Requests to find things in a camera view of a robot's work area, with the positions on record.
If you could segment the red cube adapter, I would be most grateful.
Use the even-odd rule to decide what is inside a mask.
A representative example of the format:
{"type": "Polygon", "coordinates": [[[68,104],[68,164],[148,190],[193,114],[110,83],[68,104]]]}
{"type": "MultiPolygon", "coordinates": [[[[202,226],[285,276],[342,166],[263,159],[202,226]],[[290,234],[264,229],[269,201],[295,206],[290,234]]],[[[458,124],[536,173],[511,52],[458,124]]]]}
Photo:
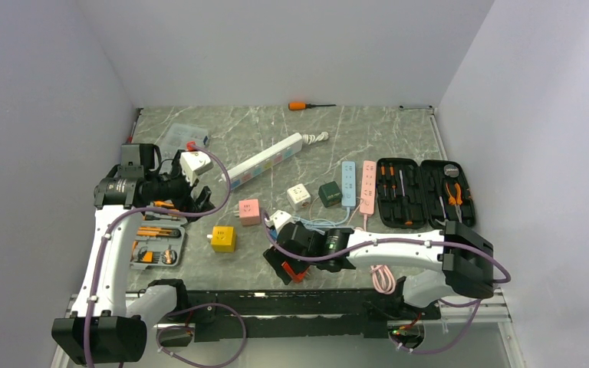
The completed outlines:
{"type": "Polygon", "coordinates": [[[285,272],[285,284],[301,283],[307,276],[310,265],[306,263],[289,263],[284,261],[281,268],[285,272]]]}

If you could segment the white cube charger with picture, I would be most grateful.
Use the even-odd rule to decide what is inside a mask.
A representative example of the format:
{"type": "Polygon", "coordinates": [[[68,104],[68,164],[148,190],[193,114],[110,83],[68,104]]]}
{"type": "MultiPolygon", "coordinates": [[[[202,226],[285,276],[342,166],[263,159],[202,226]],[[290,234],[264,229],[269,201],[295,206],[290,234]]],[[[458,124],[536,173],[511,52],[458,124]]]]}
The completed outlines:
{"type": "Polygon", "coordinates": [[[311,194],[302,183],[288,188],[286,196],[291,207],[296,212],[308,208],[311,204],[311,194]]]}

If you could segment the pink cube adapter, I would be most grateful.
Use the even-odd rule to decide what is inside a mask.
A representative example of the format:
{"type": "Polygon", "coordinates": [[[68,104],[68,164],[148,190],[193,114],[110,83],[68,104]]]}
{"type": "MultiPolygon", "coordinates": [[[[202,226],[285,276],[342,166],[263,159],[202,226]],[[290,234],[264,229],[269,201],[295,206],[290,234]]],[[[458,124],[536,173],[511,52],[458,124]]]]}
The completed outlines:
{"type": "Polygon", "coordinates": [[[234,212],[241,226],[252,226],[261,223],[261,209],[257,199],[244,199],[239,201],[238,208],[234,212]]]}

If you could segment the dark green cube charger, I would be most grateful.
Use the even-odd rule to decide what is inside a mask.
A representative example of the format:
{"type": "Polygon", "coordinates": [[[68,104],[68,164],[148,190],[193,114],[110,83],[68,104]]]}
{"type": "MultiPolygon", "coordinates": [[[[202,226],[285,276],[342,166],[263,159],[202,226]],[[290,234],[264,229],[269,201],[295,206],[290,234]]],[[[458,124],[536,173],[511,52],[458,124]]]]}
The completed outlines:
{"type": "Polygon", "coordinates": [[[336,181],[326,182],[318,188],[318,197],[325,208],[340,204],[342,196],[342,191],[336,181]]]}

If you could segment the yellow cube adapter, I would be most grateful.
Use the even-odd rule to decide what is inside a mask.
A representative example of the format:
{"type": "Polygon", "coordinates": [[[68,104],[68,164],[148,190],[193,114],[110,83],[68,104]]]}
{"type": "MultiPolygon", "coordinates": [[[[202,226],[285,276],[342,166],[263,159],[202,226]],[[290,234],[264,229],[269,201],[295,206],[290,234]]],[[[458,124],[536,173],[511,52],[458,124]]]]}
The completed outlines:
{"type": "Polygon", "coordinates": [[[216,253],[233,253],[236,248],[236,232],[233,226],[214,226],[207,235],[212,250],[216,253]]]}

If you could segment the light blue power strip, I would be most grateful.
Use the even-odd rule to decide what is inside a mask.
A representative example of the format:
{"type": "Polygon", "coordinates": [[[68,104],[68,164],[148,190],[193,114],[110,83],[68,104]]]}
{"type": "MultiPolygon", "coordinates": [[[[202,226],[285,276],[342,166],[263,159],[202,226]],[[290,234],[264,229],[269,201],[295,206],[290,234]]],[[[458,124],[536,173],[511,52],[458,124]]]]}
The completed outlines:
{"type": "Polygon", "coordinates": [[[357,205],[356,194],[356,163],[343,161],[341,163],[341,205],[350,210],[357,205]]]}

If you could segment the pink power strip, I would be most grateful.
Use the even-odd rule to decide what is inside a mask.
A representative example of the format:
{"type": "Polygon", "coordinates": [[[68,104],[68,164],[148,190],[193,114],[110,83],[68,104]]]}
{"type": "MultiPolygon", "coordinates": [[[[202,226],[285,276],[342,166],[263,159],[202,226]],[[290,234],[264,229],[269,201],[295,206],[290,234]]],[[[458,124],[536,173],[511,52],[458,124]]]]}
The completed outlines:
{"type": "Polygon", "coordinates": [[[376,178],[377,164],[370,160],[363,161],[360,190],[361,204],[359,212],[366,217],[370,217],[374,214],[375,198],[377,192],[376,178]]]}

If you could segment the white power strip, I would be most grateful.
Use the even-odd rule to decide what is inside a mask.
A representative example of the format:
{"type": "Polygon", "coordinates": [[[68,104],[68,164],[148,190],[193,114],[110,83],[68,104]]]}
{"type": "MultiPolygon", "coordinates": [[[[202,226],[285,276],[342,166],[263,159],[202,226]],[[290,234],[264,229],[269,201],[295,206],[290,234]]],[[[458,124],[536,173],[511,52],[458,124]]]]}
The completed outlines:
{"type": "Polygon", "coordinates": [[[294,133],[227,171],[230,189],[234,190],[301,151],[303,135],[294,133]]]}

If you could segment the white round plug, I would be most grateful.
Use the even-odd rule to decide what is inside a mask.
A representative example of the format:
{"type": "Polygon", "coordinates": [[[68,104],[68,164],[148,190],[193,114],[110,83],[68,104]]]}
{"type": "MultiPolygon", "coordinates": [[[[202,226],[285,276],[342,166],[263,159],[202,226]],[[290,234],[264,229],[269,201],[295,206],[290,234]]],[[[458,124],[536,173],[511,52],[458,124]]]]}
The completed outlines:
{"type": "Polygon", "coordinates": [[[302,134],[302,141],[306,145],[323,142],[329,139],[329,132],[321,132],[319,134],[302,134]]]}

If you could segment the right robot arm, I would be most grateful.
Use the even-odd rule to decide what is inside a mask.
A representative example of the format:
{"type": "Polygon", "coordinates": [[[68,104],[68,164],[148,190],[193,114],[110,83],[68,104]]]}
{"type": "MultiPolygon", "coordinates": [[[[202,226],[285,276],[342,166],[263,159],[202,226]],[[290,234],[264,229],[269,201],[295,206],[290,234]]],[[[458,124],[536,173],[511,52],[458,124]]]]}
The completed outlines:
{"type": "Polygon", "coordinates": [[[401,292],[392,297],[393,311],[402,318],[448,296],[491,298],[497,283],[492,244],[459,222],[412,234],[348,227],[319,232],[289,222],[269,240],[286,257],[329,272],[376,265],[421,269],[406,278],[401,292]]]}

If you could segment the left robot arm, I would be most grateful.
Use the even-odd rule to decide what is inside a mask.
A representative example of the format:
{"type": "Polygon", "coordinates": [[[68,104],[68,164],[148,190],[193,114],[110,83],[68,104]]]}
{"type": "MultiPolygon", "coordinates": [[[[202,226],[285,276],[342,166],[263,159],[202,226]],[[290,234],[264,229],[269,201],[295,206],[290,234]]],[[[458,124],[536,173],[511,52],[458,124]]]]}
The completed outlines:
{"type": "Polygon", "coordinates": [[[211,191],[193,191],[199,175],[219,159],[201,147],[180,150],[171,170],[162,173],[158,146],[125,144],[121,161],[94,189],[95,232],[84,280],[71,311],[54,320],[51,335],[76,364],[132,363],[142,357],[150,328],[163,317],[183,320],[190,302],[177,279],[149,283],[131,304],[126,302],[133,242],[149,212],[183,217],[188,222],[211,215],[211,191]]]}

